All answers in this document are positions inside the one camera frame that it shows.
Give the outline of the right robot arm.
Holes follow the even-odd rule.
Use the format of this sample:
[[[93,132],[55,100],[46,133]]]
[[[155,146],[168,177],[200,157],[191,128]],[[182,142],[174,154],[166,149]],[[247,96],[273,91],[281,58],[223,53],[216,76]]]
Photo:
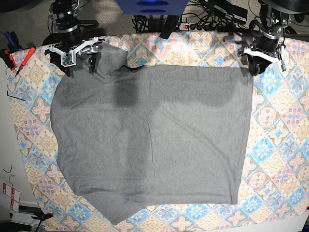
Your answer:
[[[79,20],[77,18],[80,8],[78,0],[56,0],[51,4],[49,19],[57,29],[59,42],[51,46],[44,53],[50,56],[50,62],[70,76],[70,67],[77,65],[77,57],[88,55],[88,69],[95,72],[98,57],[98,45],[104,39],[92,37],[85,39],[81,28],[94,29],[98,26],[96,20]]]

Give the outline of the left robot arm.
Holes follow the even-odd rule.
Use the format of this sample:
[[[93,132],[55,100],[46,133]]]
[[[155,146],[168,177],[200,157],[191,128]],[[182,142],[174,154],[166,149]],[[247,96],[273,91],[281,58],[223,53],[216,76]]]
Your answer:
[[[285,58],[285,29],[290,24],[290,15],[309,11],[307,0],[261,0],[260,20],[249,24],[253,42],[239,52],[248,58],[248,69],[252,76],[263,73],[269,65],[274,72],[283,73],[289,69]]]

